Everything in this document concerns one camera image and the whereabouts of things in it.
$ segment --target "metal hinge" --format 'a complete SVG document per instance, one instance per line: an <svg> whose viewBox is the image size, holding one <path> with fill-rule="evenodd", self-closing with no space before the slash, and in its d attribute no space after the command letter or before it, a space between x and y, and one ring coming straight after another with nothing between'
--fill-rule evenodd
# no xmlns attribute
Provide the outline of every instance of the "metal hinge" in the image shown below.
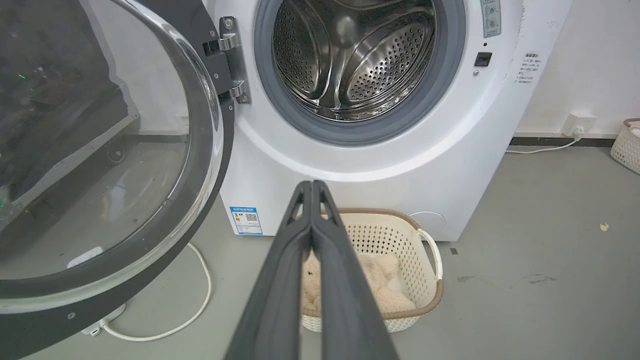
<svg viewBox="0 0 640 360"><path fill-rule="evenodd" d="M231 80L233 81L233 87L230 90L231 96L239 104L251 104L251 92L249 91L249 81L246 75L238 21L235 17L225 16L220 18L218 45L220 50L227 55L227 61L229 62Z"/></svg>

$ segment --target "washing machine door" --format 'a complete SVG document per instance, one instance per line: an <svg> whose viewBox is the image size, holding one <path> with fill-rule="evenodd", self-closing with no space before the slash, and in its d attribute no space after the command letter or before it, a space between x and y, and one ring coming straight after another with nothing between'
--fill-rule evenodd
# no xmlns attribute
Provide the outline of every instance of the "washing machine door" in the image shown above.
<svg viewBox="0 0 640 360"><path fill-rule="evenodd" d="M122 305L187 244L235 102L200 0L0 8L0 357L16 359Z"/></svg>

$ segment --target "blue and white sticker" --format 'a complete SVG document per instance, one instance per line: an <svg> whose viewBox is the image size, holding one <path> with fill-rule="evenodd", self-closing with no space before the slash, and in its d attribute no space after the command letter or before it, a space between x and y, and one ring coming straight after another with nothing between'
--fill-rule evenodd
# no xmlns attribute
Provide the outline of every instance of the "blue and white sticker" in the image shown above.
<svg viewBox="0 0 640 360"><path fill-rule="evenodd" d="M231 209L231 215L236 222L236 229L240 235L262 235L262 226L258 218L258 211L255 208L235 208Z"/></svg>

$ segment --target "black baseboard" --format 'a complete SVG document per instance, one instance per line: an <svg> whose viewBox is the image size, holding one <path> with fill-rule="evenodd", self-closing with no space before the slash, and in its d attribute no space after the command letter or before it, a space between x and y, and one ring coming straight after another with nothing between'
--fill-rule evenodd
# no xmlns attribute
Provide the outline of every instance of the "black baseboard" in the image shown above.
<svg viewBox="0 0 640 360"><path fill-rule="evenodd" d="M512 138L509 145L519 146L562 146L573 141L573 138ZM612 147L615 139L582 139L573 146Z"/></svg>

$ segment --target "white woven basket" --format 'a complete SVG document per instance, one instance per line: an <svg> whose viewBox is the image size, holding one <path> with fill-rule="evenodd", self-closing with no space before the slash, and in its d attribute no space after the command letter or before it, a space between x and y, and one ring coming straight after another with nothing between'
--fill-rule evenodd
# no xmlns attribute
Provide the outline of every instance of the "white woven basket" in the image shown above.
<svg viewBox="0 0 640 360"><path fill-rule="evenodd" d="M442 260L433 238L419 228L410 217L389 210L340 209L340 218L347 229L356 252L364 254L395 254L400 260L400 274L405 295L413 301L415 310L383 313L389 332L402 331L434 310L444 291ZM426 240L433 253L434 267L424 250ZM302 309L302 324L311 331L322 331L320 312Z"/></svg>
<svg viewBox="0 0 640 360"><path fill-rule="evenodd" d="M640 174L640 137L634 134L640 134L640 119L627 119L624 124L611 147L611 157Z"/></svg>

